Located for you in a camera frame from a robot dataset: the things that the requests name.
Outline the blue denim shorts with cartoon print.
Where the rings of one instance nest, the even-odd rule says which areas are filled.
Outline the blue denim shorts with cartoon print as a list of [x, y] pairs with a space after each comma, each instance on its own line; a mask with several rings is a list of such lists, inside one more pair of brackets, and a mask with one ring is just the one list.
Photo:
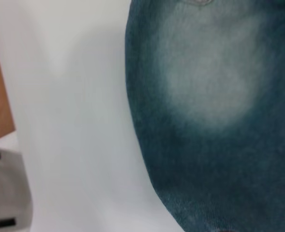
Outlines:
[[184, 232], [285, 232], [285, 0], [131, 0], [125, 69]]

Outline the white tablecloth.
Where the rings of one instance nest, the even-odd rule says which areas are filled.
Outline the white tablecloth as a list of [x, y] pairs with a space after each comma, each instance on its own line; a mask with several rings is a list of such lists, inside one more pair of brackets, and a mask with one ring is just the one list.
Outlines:
[[0, 0], [0, 66], [31, 232], [163, 232], [130, 116], [130, 0]]

